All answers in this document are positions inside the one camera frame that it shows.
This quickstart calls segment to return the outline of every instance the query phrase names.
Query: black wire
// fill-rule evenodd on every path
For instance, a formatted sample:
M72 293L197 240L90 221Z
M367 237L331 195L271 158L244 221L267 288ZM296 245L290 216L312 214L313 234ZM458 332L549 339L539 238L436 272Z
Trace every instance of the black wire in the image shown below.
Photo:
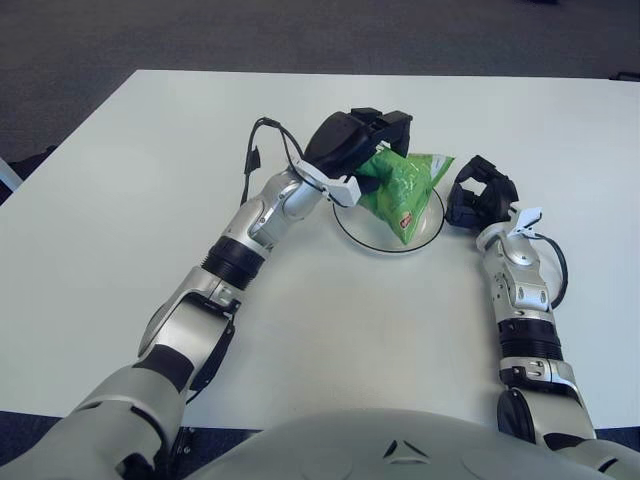
M540 220L542 220L542 212L540 212L540 216L538 218L536 218L535 220L531 220L531 222L527 223L523 228L529 228L538 223Z
M556 252L556 255L558 256L558 262L560 262L560 269L562 270L562 283L560 285L560 290L558 290L556 298L554 298L551 302L551 308L556 309L558 308L560 303L562 303L562 299L564 299L564 296L567 293L567 287L569 285L569 269L567 268L567 259L564 257L564 253L562 253L560 245L558 245L558 243L552 238L545 237L544 235L536 233L536 236L533 238L533 240L546 241L549 245L551 245L553 250Z
M198 395L202 393L203 390L204 388L201 388L200 390L196 390L196 392L193 395L191 395L188 398L188 400L185 402L185 405L189 405L191 402L193 402L198 397Z
M284 144L284 151L285 151L285 153L287 155L287 162L289 163L289 167L291 168L291 171L300 179L300 181L302 181L303 183L306 183L307 185L309 185L314 190L317 190L318 192L323 193L324 190L322 188L318 187L317 185L313 184L312 182L310 182L306 178L304 178L304 176L302 176L302 174L300 172L298 172L298 170L296 169L295 165L293 164L293 160L291 159L291 153L289 152L289 146L288 146L288 143L287 143L287 139L289 139L291 141L291 143L293 144L293 146L295 147L296 152L297 152L298 156L300 157L300 159L304 160L304 153L303 153L302 148L300 147L300 144L298 143L298 141L295 139L295 137L291 134L291 132L289 130L287 130L285 127L283 127L280 124L280 122L278 122L276 120L272 120L271 118L268 118L268 117L260 117L253 124L253 128L251 129L251 134L249 135L249 143L247 145L247 156L245 158L245 170L246 170L246 166L249 165L249 162L250 162L249 159L250 159L251 154L252 154L253 139L255 137L256 131L260 127L262 127L263 125L266 125L267 127L275 128L276 130L278 130L280 132L280 135L282 136L282 143ZM244 188L242 190L242 197L240 199L240 205L243 205L247 201L247 197L249 196L249 177L250 176L251 176L251 172L245 173L245 175L244 175ZM334 202L336 205L338 205L339 207L346 208L338 200L336 200L333 195L329 194L329 199L332 202Z
M249 159L251 158L251 151L253 150L253 138L256 135L258 129L264 125L264 121L267 119L266 117L261 117L253 124L253 128L251 129L251 134L249 134L249 143L247 145L247 155L245 157L245 170L249 165ZM240 198L240 205L244 204L247 201L247 197L249 195L249 177L251 176L251 172L245 172L244 174L244 188L242 190L242 197Z

